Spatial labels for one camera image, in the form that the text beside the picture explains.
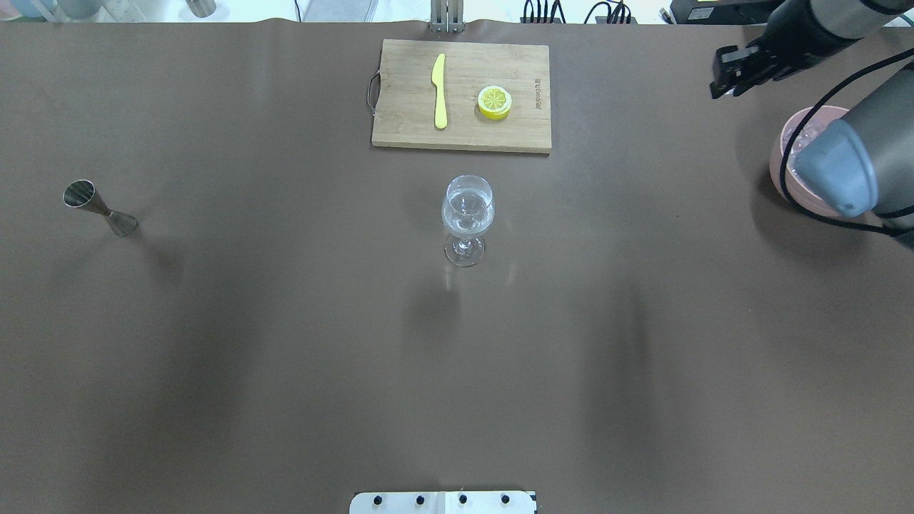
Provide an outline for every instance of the knife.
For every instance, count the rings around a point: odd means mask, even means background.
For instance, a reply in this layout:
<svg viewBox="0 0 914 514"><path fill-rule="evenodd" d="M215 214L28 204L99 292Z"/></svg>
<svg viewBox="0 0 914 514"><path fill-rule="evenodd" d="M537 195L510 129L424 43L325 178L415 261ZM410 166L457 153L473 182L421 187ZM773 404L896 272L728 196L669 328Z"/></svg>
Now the knife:
<svg viewBox="0 0 914 514"><path fill-rule="evenodd" d="M444 54L438 54L431 69L431 83L435 84L435 127L448 126L448 110L444 107Z"/></svg>

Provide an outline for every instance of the glass base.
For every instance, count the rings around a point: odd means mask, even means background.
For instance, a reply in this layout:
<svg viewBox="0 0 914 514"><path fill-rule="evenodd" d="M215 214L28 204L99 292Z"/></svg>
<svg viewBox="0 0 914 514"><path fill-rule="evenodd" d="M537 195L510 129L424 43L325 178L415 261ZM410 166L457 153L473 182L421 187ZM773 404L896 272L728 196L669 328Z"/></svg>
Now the glass base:
<svg viewBox="0 0 914 514"><path fill-rule="evenodd" d="M483 252L485 252L483 238L462 240L449 235L448 240L444 242L444 254L447 255L448 261L461 268L467 268L479 262L483 258Z"/></svg>

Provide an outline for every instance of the white sticker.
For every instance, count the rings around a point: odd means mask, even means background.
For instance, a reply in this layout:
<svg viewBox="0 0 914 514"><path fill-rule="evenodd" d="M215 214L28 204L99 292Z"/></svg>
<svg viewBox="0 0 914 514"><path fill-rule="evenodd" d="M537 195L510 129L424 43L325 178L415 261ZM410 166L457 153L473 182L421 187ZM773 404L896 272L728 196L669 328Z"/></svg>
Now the white sticker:
<svg viewBox="0 0 914 514"><path fill-rule="evenodd" d="M688 15L688 19L708 19L713 12L714 7L699 7L698 9L692 9L692 12Z"/></svg>

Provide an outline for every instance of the lemon half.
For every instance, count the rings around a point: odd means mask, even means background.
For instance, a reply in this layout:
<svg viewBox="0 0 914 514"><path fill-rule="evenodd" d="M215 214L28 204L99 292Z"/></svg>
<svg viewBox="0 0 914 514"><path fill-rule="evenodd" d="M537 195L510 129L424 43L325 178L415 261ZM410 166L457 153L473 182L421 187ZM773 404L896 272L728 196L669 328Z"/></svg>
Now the lemon half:
<svg viewBox="0 0 914 514"><path fill-rule="evenodd" d="M499 86L485 86L476 97L479 112L490 120L503 120L511 111L511 93Z"/></svg>

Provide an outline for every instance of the wooden cutting board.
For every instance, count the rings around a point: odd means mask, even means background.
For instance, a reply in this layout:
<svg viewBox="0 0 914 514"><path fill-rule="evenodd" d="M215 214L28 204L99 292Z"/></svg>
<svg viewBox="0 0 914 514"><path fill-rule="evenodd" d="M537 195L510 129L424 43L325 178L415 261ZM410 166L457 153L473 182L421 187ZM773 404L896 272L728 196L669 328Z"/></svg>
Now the wooden cutting board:
<svg viewBox="0 0 914 514"><path fill-rule="evenodd" d="M435 128L431 67L445 54L448 126ZM381 49L374 146L529 152L552 150L549 47L385 39ZM493 121L476 108L485 86L511 93L508 117Z"/></svg>

